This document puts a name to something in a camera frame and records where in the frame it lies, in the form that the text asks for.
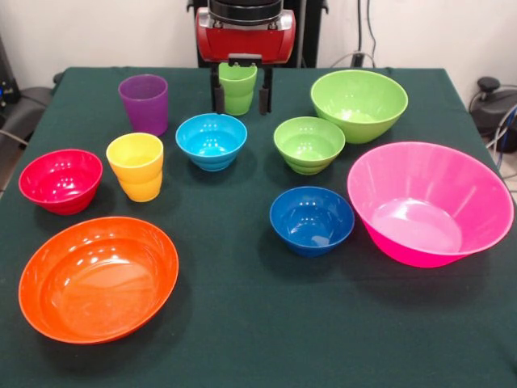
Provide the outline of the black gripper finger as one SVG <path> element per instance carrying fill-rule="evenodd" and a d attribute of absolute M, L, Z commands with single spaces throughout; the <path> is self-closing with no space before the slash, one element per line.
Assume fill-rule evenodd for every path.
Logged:
<path fill-rule="evenodd" d="M 273 68 L 271 66 L 263 67 L 263 84 L 258 94 L 258 107 L 261 115 L 271 112 L 272 102 L 272 83 Z"/>
<path fill-rule="evenodd" d="M 212 96 L 212 110 L 216 113 L 225 112 L 225 92 L 219 78 L 219 67 L 210 69 L 210 87 Z"/>

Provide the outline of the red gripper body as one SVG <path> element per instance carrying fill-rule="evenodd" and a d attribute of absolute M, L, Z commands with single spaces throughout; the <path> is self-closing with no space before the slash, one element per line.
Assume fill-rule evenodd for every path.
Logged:
<path fill-rule="evenodd" d="M 225 62 L 234 57 L 258 58 L 263 64 L 288 62 L 295 42 L 296 18 L 291 10 L 264 24 L 242 26 L 225 23 L 201 7 L 195 16 L 196 42 L 206 62 Z"/>

